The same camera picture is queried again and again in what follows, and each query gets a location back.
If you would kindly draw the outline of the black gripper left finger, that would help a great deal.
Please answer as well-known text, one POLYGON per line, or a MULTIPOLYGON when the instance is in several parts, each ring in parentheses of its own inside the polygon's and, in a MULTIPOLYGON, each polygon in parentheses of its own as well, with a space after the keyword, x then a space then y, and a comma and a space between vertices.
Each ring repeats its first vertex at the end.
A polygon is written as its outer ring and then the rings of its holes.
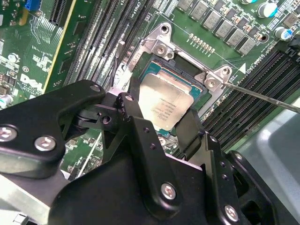
POLYGON ((158 220, 179 213, 182 194, 137 89, 112 96, 88 80, 0 112, 0 197, 35 220, 50 220, 65 144, 99 128, 109 137, 108 161, 129 155, 142 201, 158 220))

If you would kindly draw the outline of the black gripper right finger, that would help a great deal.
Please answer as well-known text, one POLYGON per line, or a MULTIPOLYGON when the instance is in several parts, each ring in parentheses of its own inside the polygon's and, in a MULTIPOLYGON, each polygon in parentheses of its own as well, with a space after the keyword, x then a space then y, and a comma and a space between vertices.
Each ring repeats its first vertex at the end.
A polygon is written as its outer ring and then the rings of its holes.
POLYGON ((205 209, 213 225, 288 225, 290 212, 237 151, 224 153, 188 109, 175 126, 184 160, 204 173, 205 209))

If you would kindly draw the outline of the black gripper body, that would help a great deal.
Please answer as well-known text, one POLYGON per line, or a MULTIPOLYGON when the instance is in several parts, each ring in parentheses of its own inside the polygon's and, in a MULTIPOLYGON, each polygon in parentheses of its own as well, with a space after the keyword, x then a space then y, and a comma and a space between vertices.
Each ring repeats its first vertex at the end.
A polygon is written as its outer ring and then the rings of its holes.
POLYGON ((180 212, 169 220, 153 217, 143 204, 129 155, 66 185, 50 210, 52 225, 219 225, 219 215, 207 204, 204 172, 168 157, 183 194, 180 212))

